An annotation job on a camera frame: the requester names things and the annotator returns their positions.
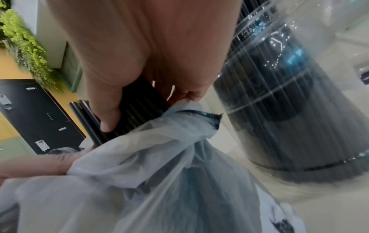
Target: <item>black door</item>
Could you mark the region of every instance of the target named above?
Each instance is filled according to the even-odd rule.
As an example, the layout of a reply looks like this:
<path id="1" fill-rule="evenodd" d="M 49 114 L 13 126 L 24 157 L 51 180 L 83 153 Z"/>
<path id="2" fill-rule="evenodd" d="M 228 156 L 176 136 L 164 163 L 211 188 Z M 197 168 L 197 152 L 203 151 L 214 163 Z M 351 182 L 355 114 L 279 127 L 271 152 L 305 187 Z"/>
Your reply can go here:
<path id="1" fill-rule="evenodd" d="M 78 148 L 85 138 L 52 95 L 32 79 L 0 80 L 0 111 L 37 154 Z"/>

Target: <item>translucent plastic bag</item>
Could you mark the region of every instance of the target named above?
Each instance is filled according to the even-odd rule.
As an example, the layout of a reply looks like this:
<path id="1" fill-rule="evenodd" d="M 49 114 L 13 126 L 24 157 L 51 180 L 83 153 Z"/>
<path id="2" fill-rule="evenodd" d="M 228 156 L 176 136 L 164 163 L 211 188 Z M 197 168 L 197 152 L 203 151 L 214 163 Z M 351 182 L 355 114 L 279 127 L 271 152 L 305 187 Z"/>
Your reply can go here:
<path id="1" fill-rule="evenodd" d="M 0 189 L 0 232 L 303 233 L 237 162 L 206 140 L 220 116 L 179 104 L 77 160 L 68 176 Z"/>

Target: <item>hand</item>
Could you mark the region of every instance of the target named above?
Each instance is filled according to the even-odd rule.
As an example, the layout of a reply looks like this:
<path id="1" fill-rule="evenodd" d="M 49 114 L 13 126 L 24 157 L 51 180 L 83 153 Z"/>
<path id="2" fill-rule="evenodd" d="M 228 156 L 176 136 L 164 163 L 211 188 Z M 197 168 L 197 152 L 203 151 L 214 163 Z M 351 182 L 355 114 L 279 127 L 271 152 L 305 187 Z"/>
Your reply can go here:
<path id="1" fill-rule="evenodd" d="M 241 0 L 48 0 L 86 78 L 101 130 L 120 119 L 122 87 L 143 74 L 170 104 L 199 101 L 218 76 Z"/>
<path id="2" fill-rule="evenodd" d="M 9 178 L 66 175 L 75 160 L 94 148 L 72 154 L 33 155 L 0 160 L 0 186 Z"/>

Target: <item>plastic bag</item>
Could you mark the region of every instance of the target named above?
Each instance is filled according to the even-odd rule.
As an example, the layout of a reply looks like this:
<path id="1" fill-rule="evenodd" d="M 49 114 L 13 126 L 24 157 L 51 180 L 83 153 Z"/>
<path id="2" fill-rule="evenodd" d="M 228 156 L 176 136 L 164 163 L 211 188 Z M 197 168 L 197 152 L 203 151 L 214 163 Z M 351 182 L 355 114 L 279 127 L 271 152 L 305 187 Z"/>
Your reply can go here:
<path id="1" fill-rule="evenodd" d="M 19 233 L 304 233 L 290 205 L 207 142 L 220 116 L 200 110 L 182 102 L 77 160 L 67 176 L 7 181 L 0 232 L 14 231 L 16 216 Z"/>

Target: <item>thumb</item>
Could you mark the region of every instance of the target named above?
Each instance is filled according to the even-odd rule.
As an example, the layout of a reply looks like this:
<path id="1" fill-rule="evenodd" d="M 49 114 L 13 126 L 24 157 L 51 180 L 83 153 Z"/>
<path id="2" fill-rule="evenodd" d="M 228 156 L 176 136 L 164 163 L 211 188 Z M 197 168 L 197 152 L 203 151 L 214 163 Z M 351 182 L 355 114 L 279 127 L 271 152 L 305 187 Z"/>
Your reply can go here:
<path id="1" fill-rule="evenodd" d="M 101 121 L 101 131 L 113 131 L 120 120 L 122 87 L 87 78 L 86 88 L 90 108 Z"/>

